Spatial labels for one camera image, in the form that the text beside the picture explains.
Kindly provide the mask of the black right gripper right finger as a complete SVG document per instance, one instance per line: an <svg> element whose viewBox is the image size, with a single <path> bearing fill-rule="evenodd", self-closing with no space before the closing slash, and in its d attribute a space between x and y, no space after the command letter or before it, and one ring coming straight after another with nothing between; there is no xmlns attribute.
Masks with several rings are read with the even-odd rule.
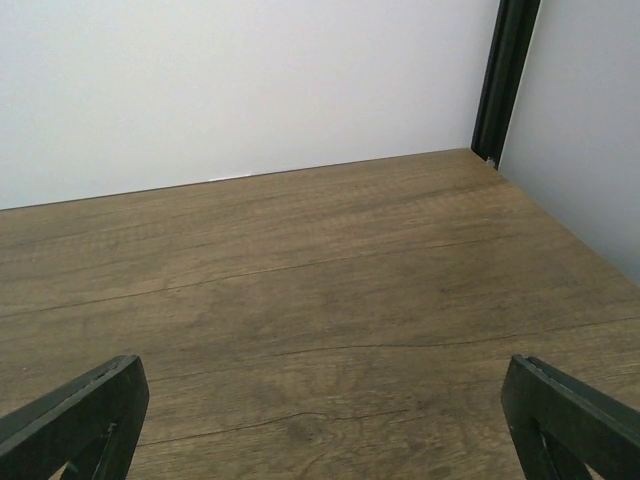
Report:
<svg viewBox="0 0 640 480"><path fill-rule="evenodd" d="M639 412L540 359L511 358L501 405L527 479L639 477Z"/></svg>

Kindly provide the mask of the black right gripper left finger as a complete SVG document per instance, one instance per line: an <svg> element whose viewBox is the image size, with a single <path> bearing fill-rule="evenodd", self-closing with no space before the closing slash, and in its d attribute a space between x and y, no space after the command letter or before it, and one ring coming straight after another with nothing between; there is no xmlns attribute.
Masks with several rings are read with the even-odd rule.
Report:
<svg viewBox="0 0 640 480"><path fill-rule="evenodd" d="M148 404L141 358L116 356L1 418L1 477L124 479Z"/></svg>

